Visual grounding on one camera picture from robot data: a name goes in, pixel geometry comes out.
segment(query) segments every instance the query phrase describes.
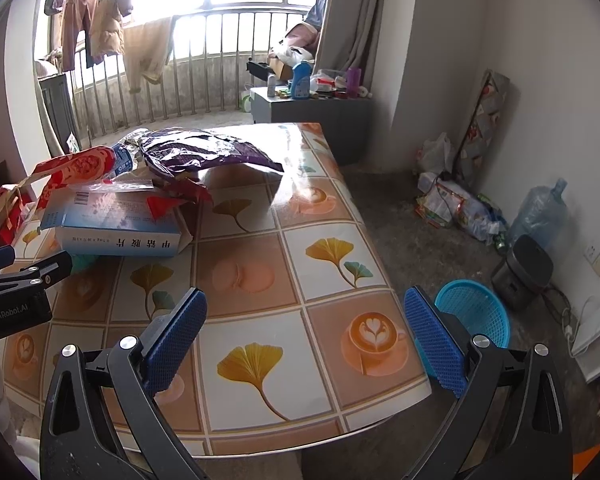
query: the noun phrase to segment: purple snack bag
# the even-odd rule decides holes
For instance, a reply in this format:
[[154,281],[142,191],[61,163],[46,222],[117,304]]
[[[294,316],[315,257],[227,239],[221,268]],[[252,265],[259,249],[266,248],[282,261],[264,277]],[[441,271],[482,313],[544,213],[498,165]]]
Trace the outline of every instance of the purple snack bag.
[[147,165],[167,180],[180,180],[215,166],[247,162],[284,171],[282,164],[250,142],[204,130],[164,128],[141,139],[140,151]]

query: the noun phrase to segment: blue bottle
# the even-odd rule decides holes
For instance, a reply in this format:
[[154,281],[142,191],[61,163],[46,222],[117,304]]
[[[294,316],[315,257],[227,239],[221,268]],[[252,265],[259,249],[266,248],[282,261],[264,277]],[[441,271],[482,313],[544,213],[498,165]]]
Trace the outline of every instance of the blue bottle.
[[520,235],[527,234],[545,251],[551,249],[568,216],[567,206],[562,200],[566,186],[567,181],[559,178],[553,188],[538,186],[526,194],[518,216],[507,232],[510,247]]
[[294,67],[294,78],[291,82],[292,99],[308,99],[313,69],[306,61],[301,61]]

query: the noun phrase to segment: metal screw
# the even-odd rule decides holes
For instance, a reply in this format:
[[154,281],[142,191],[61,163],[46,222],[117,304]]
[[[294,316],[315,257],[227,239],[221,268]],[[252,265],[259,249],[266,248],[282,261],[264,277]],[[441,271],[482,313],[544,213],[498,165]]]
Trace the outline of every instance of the metal screw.
[[64,357],[69,357],[73,354],[75,354],[75,345],[67,345],[62,349],[62,355]]
[[474,345],[476,345],[477,347],[487,348],[487,346],[489,346],[490,344],[491,342],[489,341],[489,338],[487,336],[479,334],[474,336]]
[[138,342],[138,339],[136,339],[132,335],[128,335],[126,337],[123,337],[120,340],[120,347],[124,348],[125,350],[129,350],[130,348],[133,348],[134,346],[136,346],[137,342]]
[[538,343],[536,346],[534,346],[534,351],[536,354],[541,356],[549,355],[549,349],[542,343]]

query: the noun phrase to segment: beige coat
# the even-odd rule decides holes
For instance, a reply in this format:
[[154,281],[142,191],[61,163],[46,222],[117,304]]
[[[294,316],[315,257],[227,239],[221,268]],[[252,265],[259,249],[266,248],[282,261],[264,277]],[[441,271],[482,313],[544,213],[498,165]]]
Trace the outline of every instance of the beige coat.
[[91,25],[91,57],[123,54],[122,18],[133,10],[131,0],[100,0]]

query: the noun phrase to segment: curtain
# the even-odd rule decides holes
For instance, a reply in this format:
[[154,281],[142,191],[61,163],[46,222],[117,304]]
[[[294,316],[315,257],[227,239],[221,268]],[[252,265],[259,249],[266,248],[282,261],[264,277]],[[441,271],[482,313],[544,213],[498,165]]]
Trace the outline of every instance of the curtain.
[[328,0],[316,70],[361,68],[362,84],[373,78],[383,0]]

